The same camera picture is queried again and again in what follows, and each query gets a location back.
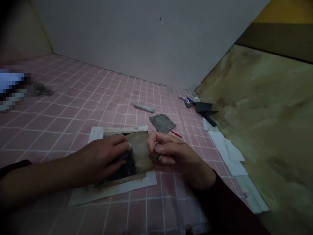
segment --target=right hand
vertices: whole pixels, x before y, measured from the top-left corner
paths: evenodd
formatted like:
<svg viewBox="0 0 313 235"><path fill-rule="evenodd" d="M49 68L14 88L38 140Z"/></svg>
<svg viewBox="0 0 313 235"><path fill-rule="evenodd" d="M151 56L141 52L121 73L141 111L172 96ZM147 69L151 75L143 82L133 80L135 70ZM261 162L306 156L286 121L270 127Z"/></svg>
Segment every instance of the right hand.
<svg viewBox="0 0 313 235"><path fill-rule="evenodd" d="M214 184L214 171L182 140L161 132L151 132L147 147L149 158L157 170L170 168L182 173L194 188L209 188Z"/></svg>

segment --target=fingernail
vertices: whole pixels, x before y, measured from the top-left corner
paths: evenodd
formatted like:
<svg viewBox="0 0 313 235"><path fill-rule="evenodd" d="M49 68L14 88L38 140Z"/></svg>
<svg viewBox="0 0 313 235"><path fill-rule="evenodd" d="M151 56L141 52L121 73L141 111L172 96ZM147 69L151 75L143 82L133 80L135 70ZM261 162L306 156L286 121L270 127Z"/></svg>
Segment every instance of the fingernail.
<svg viewBox="0 0 313 235"><path fill-rule="evenodd" d="M161 158L160 161L162 164L174 164L174 163L176 163L176 161L170 157L166 157L166 158L163 157L163 158Z"/></svg>
<svg viewBox="0 0 313 235"><path fill-rule="evenodd" d="M130 145L130 143L128 143L128 149L127 149L127 151L131 151L132 148L133 148L133 147Z"/></svg>
<svg viewBox="0 0 313 235"><path fill-rule="evenodd" d="M164 152L164 146L162 146L162 145L156 145L156 146L155 146L155 151L156 151L157 153L159 153L159 154L163 154L163 152Z"/></svg>

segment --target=white board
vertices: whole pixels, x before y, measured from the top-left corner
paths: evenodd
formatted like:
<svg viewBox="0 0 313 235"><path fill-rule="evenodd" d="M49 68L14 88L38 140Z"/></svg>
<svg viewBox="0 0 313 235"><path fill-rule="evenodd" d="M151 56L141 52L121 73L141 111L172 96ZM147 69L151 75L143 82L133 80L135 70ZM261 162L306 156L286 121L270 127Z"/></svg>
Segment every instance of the white board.
<svg viewBox="0 0 313 235"><path fill-rule="evenodd" d="M56 54L194 90L270 0L32 0Z"/></svg>

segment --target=gray square piece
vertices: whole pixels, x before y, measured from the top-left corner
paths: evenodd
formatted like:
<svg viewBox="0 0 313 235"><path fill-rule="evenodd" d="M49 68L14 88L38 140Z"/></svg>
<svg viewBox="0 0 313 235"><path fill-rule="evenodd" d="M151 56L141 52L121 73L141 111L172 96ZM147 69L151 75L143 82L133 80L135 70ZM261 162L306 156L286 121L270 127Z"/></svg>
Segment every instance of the gray square piece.
<svg viewBox="0 0 313 235"><path fill-rule="evenodd" d="M155 115L153 117L150 117L150 122L152 123L152 125L154 125L154 127L162 133L167 134L170 130L172 130L176 124L174 122L172 122L168 116L166 116L165 114L159 114L159 115Z"/></svg>

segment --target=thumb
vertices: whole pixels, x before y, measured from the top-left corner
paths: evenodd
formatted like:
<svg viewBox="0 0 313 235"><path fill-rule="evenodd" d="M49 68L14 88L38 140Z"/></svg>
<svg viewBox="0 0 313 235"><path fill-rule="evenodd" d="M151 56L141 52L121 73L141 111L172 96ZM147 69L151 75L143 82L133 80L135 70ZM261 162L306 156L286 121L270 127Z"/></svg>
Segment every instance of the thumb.
<svg viewBox="0 0 313 235"><path fill-rule="evenodd" d="M117 172L121 168L121 166L123 166L125 163L126 163L125 160L120 160L106 166L101 174L101 178L105 179L108 176L112 175L113 173Z"/></svg>

